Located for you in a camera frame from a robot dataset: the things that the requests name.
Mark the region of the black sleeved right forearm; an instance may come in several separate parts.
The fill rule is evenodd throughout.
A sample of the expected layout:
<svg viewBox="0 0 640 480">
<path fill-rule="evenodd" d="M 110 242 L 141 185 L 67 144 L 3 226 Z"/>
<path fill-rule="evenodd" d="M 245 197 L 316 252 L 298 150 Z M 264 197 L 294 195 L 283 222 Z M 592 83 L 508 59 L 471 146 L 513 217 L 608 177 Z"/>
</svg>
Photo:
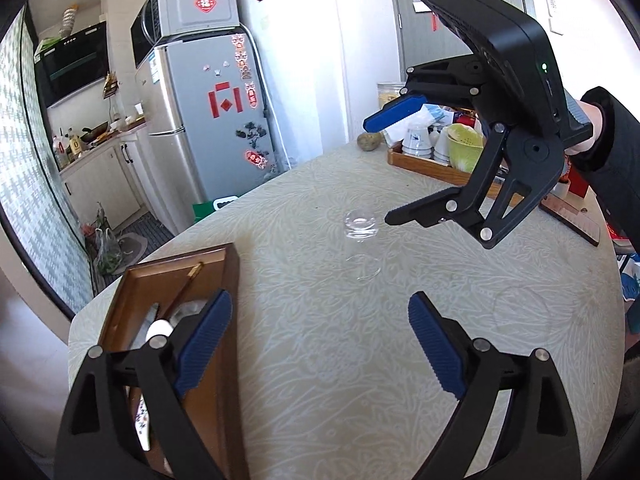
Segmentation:
<svg viewBox="0 0 640 480">
<path fill-rule="evenodd" d="M 572 165 L 592 187 L 614 229 L 639 247 L 639 122 L 605 88 L 578 102 L 593 124 L 593 137 L 567 150 Z"/>
</svg>

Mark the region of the right hand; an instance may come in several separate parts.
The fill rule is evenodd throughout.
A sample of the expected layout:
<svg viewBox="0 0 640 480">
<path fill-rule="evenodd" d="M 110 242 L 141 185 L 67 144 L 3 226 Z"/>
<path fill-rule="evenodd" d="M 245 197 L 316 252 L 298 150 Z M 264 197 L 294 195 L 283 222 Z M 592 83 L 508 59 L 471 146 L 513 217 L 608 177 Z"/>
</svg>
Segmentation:
<svg viewBox="0 0 640 480">
<path fill-rule="evenodd" d="M 602 136 L 604 127 L 604 116 L 600 107 L 587 102 L 582 102 L 581 100 L 577 101 L 577 105 L 591 122 L 592 135 L 589 139 L 567 148 L 565 150 L 565 154 L 567 154 L 567 156 L 575 156 L 593 151 L 600 142 L 600 137 Z"/>
</svg>

